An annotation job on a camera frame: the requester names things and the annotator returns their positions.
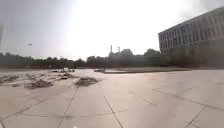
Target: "debris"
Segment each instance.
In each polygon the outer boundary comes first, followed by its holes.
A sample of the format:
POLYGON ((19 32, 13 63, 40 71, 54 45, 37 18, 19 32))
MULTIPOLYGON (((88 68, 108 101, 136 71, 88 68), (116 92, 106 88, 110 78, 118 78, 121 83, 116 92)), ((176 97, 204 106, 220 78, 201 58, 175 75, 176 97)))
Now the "debris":
POLYGON ((93 77, 82 77, 78 81, 75 82, 78 86, 89 86, 99 82, 96 78, 93 77))
POLYGON ((40 74, 40 77, 45 76, 44 74, 40 74))
POLYGON ((95 69, 94 72, 105 72, 105 69, 95 69))
POLYGON ((79 77, 74 76, 74 75, 72 75, 70 73, 65 73, 63 76, 68 77, 68 78, 79 78, 79 77))
POLYGON ((19 87, 19 84, 13 84, 12 87, 19 87))
POLYGON ((36 76, 34 76, 34 75, 26 74, 26 76, 27 76, 27 78, 28 78, 29 80, 31 80, 31 81, 37 81, 37 78, 36 78, 36 76))
POLYGON ((51 82, 44 81, 44 80, 40 79, 34 83, 30 83, 30 84, 26 85, 25 88, 28 88, 28 89, 46 88, 46 87, 50 87, 52 85, 53 84, 51 82))
POLYGON ((58 76, 60 76, 61 78, 59 79, 59 80, 67 80, 67 79, 69 79, 69 78, 80 78, 80 77, 78 77, 78 76, 74 76, 74 75, 72 75, 72 74, 70 74, 70 73, 64 73, 63 75, 58 75, 58 76))
POLYGON ((3 77, 0 77, 0 84, 11 83, 11 82, 16 81, 18 78, 19 78, 19 76, 3 76, 3 77))

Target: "facade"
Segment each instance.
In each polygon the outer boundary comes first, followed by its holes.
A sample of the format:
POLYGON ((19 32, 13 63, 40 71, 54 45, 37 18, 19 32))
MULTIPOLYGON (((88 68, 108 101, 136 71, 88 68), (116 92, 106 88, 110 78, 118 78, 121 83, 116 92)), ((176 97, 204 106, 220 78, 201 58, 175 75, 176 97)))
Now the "facade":
POLYGON ((205 50, 224 51, 223 39, 224 7, 160 32, 159 46, 168 60, 183 58, 181 55, 200 59, 199 53, 204 53, 205 50))

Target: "stone tile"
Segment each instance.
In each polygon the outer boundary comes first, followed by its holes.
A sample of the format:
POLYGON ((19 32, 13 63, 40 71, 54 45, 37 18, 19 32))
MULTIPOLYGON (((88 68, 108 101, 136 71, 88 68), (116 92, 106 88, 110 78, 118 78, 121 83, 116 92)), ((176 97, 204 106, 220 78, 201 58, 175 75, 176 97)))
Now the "stone tile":
POLYGON ((197 127, 195 127, 194 125, 189 125, 189 126, 187 126, 186 128, 197 128, 197 127))
POLYGON ((134 109, 149 104, 135 95, 127 93, 108 95, 106 98, 114 112, 134 109))
POLYGON ((34 116, 62 117, 71 99, 54 98, 35 105, 23 114, 34 116))
POLYGON ((223 119, 223 111, 206 107, 192 124, 200 128, 223 128, 223 119))
POLYGON ((175 115, 179 119, 191 122, 204 106, 183 99, 173 98, 163 101, 158 107, 165 112, 175 115))
POLYGON ((201 104, 224 109, 224 86, 214 84, 200 86, 180 95, 180 97, 199 102, 201 104))
POLYGON ((136 95, 154 105, 158 105, 159 103, 165 100, 173 98, 173 96, 170 96, 161 92, 153 91, 153 90, 147 90, 146 92, 139 92, 139 93, 136 93, 136 95))
POLYGON ((1 102, 1 105, 0 105, 0 118, 1 119, 10 117, 10 116, 21 111, 20 109, 18 109, 16 106, 14 106, 12 104, 9 104, 4 101, 0 101, 0 102, 1 102))
POLYGON ((99 98, 103 97, 103 94, 100 93, 99 90, 99 85, 94 84, 88 87, 79 87, 76 94, 75 98, 77 99, 83 99, 83 98, 99 98))
POLYGON ((121 128, 113 114, 64 119, 59 128, 121 128))
POLYGON ((183 93, 187 90, 190 90, 191 88, 195 87, 195 86, 199 86, 197 84, 193 84, 193 83, 175 83, 171 86, 167 86, 167 87, 162 87, 159 88, 157 90, 161 91, 161 92, 166 92, 168 94, 172 94, 172 95, 178 95, 180 93, 183 93))
POLYGON ((80 117, 112 113, 104 98, 74 99, 66 116, 80 117))
POLYGON ((18 100, 16 100, 15 102, 13 102, 13 104, 21 109, 21 110, 25 110, 27 108, 30 108, 36 104, 38 104, 40 101, 35 100, 35 99, 27 99, 26 97, 20 98, 18 100))
POLYGON ((117 113, 123 128, 184 128, 187 123, 153 106, 117 113))
POLYGON ((60 118, 21 115, 5 126, 6 128, 57 128, 60 121, 60 118))
POLYGON ((74 88, 69 88, 68 90, 66 90, 65 92, 57 95, 57 97, 61 97, 61 98, 73 98, 75 95, 75 90, 74 88))
POLYGON ((9 123, 11 123, 12 121, 16 120, 17 117, 19 116, 19 114, 15 114, 13 116, 10 116, 4 120, 2 120, 2 125, 5 126, 5 125, 8 125, 9 123))

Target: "sky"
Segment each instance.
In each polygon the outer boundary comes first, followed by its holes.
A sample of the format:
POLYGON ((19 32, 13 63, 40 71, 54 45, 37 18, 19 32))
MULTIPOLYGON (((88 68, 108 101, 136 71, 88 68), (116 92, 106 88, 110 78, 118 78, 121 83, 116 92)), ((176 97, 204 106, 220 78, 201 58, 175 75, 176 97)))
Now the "sky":
POLYGON ((223 0, 0 0, 0 51, 86 59, 130 48, 159 50, 158 33, 223 0))

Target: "pavement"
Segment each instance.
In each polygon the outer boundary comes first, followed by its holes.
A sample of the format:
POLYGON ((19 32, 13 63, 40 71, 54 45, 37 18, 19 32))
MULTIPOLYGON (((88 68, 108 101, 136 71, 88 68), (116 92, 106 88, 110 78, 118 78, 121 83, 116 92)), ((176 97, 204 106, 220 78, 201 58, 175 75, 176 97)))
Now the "pavement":
POLYGON ((4 127, 224 127, 224 70, 102 74, 85 69, 73 74, 102 81, 79 88, 73 83, 75 79, 35 90, 0 86, 4 127))

